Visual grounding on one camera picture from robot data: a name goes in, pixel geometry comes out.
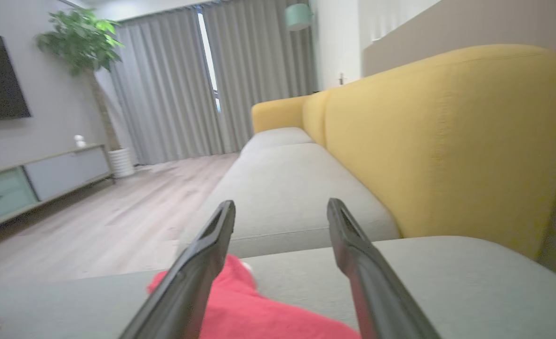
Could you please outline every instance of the white plant pot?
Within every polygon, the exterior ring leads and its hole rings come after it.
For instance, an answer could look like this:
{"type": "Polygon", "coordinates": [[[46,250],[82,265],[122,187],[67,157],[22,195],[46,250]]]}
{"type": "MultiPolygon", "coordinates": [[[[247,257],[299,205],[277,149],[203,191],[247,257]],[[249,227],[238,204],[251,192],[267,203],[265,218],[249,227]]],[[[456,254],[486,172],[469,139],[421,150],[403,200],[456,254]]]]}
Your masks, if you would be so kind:
{"type": "Polygon", "coordinates": [[[136,172],[131,163],[129,149],[121,148],[117,151],[110,151],[108,157],[110,157],[110,165],[113,167],[115,178],[128,177],[136,172]]]}

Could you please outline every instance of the gray seat cushion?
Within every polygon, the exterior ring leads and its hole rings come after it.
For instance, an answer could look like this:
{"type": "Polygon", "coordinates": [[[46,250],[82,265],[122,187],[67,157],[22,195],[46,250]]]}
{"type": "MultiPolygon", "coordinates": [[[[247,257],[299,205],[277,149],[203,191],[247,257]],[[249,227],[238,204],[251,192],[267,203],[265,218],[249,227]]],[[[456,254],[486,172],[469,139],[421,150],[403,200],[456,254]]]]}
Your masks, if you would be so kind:
{"type": "Polygon", "coordinates": [[[270,129],[255,134],[242,148],[242,153],[256,152],[276,146],[306,144],[308,142],[314,142],[314,140],[298,127],[270,129]]]}
{"type": "MultiPolygon", "coordinates": [[[[379,241],[443,339],[556,338],[556,274],[501,245],[436,236],[379,241]]],[[[339,320],[357,317],[332,248],[246,258],[260,292],[339,320]]]]}
{"type": "Polygon", "coordinates": [[[0,287],[0,339],[116,339],[156,273],[0,287]]]}
{"type": "Polygon", "coordinates": [[[229,249],[236,256],[329,247],[331,197],[345,202],[371,240],[400,237],[386,208],[327,150],[299,144],[242,154],[190,221],[179,250],[224,200],[236,206],[229,249]]]}

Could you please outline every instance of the tv cabinet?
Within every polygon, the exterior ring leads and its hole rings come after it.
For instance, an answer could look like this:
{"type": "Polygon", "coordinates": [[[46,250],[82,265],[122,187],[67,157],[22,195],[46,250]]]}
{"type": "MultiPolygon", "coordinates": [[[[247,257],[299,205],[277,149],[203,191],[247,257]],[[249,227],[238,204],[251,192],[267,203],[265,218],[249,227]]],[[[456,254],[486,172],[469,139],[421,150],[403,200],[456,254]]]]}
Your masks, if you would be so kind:
{"type": "Polygon", "coordinates": [[[0,224],[91,183],[111,178],[103,145],[92,144],[0,169],[0,224]]]}

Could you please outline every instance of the green lamp shade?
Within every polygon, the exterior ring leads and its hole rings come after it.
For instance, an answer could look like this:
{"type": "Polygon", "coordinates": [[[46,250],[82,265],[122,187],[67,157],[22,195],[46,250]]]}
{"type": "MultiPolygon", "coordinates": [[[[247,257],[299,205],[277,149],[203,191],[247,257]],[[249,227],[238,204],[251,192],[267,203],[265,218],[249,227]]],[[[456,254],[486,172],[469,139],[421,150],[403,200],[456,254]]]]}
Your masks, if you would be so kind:
{"type": "Polygon", "coordinates": [[[312,12],[306,4],[289,6],[284,13],[289,31],[304,30],[312,24],[312,12]]]}

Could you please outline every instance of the gray curtain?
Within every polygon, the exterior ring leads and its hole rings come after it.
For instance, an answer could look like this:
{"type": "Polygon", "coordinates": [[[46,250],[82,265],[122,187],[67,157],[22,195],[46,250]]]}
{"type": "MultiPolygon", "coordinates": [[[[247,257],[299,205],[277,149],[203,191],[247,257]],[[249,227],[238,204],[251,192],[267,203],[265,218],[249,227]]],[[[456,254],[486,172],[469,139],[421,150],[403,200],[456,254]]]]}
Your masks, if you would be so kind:
{"type": "Polygon", "coordinates": [[[218,80],[224,148],[252,137],[250,108],[263,101],[311,94],[309,29],[289,32],[286,7],[299,0],[232,0],[201,6],[218,80]]]}
{"type": "Polygon", "coordinates": [[[224,153],[196,9],[125,22],[113,82],[140,163],[224,153]]]}

